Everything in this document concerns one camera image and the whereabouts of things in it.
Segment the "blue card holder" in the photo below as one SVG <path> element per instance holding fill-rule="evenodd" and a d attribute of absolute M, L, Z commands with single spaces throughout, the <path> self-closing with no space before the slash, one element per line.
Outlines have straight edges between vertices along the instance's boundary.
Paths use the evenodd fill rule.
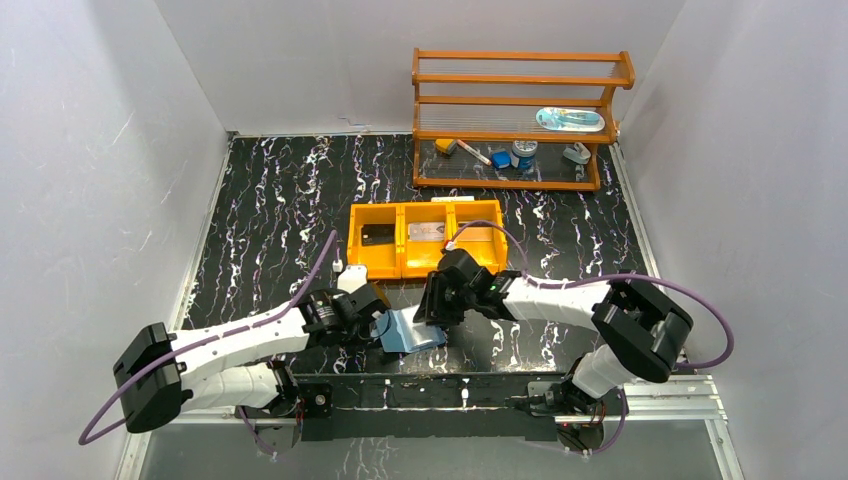
<path fill-rule="evenodd" d="M 387 353 L 411 354 L 442 346 L 446 343 L 444 331 L 437 326 L 414 323 L 417 306 L 390 309 L 392 323 L 388 333 L 378 340 Z"/>

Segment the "yellow three-compartment bin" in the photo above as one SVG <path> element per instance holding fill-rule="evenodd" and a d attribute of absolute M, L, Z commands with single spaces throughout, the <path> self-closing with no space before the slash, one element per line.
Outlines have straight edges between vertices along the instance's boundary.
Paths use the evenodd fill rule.
<path fill-rule="evenodd" d="M 440 202 L 353 204 L 349 214 L 347 263 L 363 267 L 369 280 L 421 279 L 437 267 L 447 242 L 465 249 L 493 273 L 508 263 L 504 233 L 477 220 L 503 224 L 500 202 L 446 199 Z"/>

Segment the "orange wooden shelf rack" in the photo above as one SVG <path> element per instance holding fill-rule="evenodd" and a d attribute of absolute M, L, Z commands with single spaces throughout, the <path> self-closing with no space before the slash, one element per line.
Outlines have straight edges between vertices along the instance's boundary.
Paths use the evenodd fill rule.
<path fill-rule="evenodd" d="M 551 191 L 597 191 L 598 150 L 618 137 L 613 115 L 617 91 L 636 80 L 627 51 L 550 53 L 415 49 L 412 57 L 413 183 L 417 187 L 462 187 Z M 598 112 L 606 126 L 595 133 L 544 129 L 535 114 L 543 107 Z M 460 139 L 490 159 L 511 154 L 516 140 L 537 141 L 530 172 L 497 170 L 457 146 L 445 157 L 436 139 Z M 563 157 L 582 142 L 592 153 L 586 165 Z"/>

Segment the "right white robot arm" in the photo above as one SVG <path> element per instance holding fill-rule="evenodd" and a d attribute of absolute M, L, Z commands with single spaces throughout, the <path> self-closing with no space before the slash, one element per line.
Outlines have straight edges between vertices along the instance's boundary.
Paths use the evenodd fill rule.
<path fill-rule="evenodd" d="M 609 390 L 634 378 L 667 381 L 694 326 L 692 317 L 643 275 L 557 284 L 515 270 L 493 274 L 467 251 L 455 249 L 428 274 L 413 320 L 449 327 L 468 311 L 491 320 L 539 320 L 596 331 L 602 346 L 579 359 L 563 387 L 565 405 L 577 414 L 590 413 Z"/>

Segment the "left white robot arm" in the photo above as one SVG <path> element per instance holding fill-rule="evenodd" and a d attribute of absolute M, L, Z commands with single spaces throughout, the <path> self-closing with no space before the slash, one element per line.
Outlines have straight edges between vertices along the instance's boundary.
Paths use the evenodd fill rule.
<path fill-rule="evenodd" d="M 214 407 L 294 411 L 299 391 L 269 359 L 317 346 L 355 343 L 391 308 L 366 281 L 346 291 L 315 289 L 264 313 L 204 329 L 142 328 L 113 366 L 124 425 L 145 433 L 184 411 Z"/>

